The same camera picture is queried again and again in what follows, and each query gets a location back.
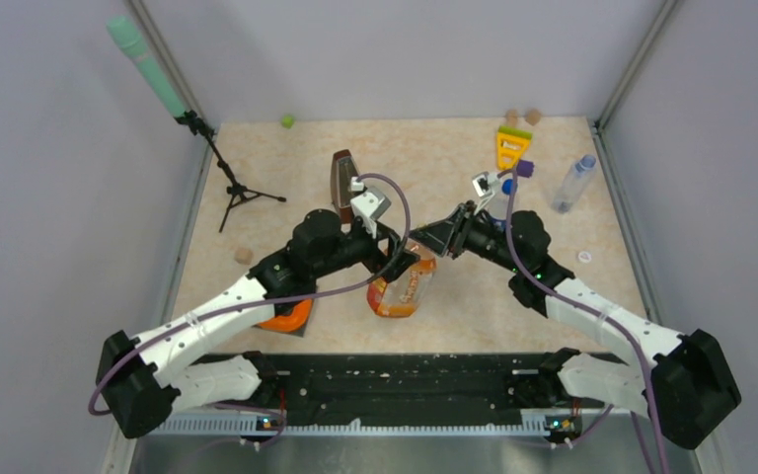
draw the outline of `microphone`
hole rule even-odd
[[[132,22],[126,17],[112,18],[106,23],[106,30],[112,36],[112,40],[117,47],[125,54],[135,67],[138,68],[144,80],[152,88],[152,91],[158,96],[158,99],[164,104],[167,112],[170,113],[177,121],[185,116],[187,107],[179,99],[176,90],[170,84],[170,80],[161,70],[161,66],[152,53],[141,33]]]

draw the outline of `brown object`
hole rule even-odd
[[[234,252],[234,260],[240,265],[248,265],[254,259],[254,252],[246,247],[237,247]]]
[[[350,190],[350,179],[358,176],[350,150],[337,151],[333,154],[333,168],[330,171],[330,192],[333,195],[333,207],[341,218],[341,223],[352,222],[353,213],[350,200],[356,193]]]
[[[512,128],[518,128],[518,111],[516,109],[510,109],[506,115],[506,125]]]
[[[527,111],[527,114],[524,115],[524,121],[530,123],[531,125],[535,125],[536,123],[539,123],[539,120],[542,119],[542,113],[539,112],[539,109],[530,109]]]

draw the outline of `green ball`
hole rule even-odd
[[[283,125],[283,128],[291,128],[292,125],[295,124],[295,116],[292,114],[286,114],[280,119],[280,124]]]

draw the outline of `plastic water bottle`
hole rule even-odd
[[[554,197],[552,206],[556,212],[564,214],[571,210],[579,197],[582,196],[582,192],[585,191],[591,177],[594,176],[596,164],[596,158],[585,155],[570,167],[560,190]]]
[[[504,230],[507,219],[507,206],[509,205],[509,194],[512,190],[512,179],[506,179],[501,184],[501,191],[493,197],[493,200],[487,204],[487,212],[490,213],[490,218],[499,229]],[[518,206],[518,187],[516,187],[515,202],[513,203],[513,210],[516,210]]]

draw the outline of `table surface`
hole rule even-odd
[[[475,198],[472,176],[495,168],[494,133],[502,118],[349,120],[225,123],[217,146],[249,188],[283,195],[287,203],[261,198],[231,211],[223,233],[219,223],[228,202],[227,181],[212,160],[192,232],[173,316],[217,295],[248,266],[233,259],[237,246],[254,251],[255,262],[282,248],[292,228],[315,208],[330,204],[333,153],[349,149],[361,173],[396,180],[411,203],[418,226],[447,216]],[[551,234],[551,255],[600,294],[637,314],[644,307],[606,182],[597,173],[577,206],[565,215],[549,202],[573,160],[596,154],[588,124],[580,117],[545,117],[535,126],[524,158],[535,163],[531,179],[519,183],[518,208],[539,213]],[[402,206],[393,190],[375,183],[394,205],[382,221],[404,228]],[[576,255],[588,251],[592,261]],[[322,290],[365,280],[354,266],[319,281]],[[601,351],[591,339],[524,308],[507,287],[511,273],[473,254],[440,259],[417,312],[386,319],[367,305],[366,288],[316,301],[303,337],[258,328],[223,344],[222,352],[267,353],[521,353],[571,347]]]

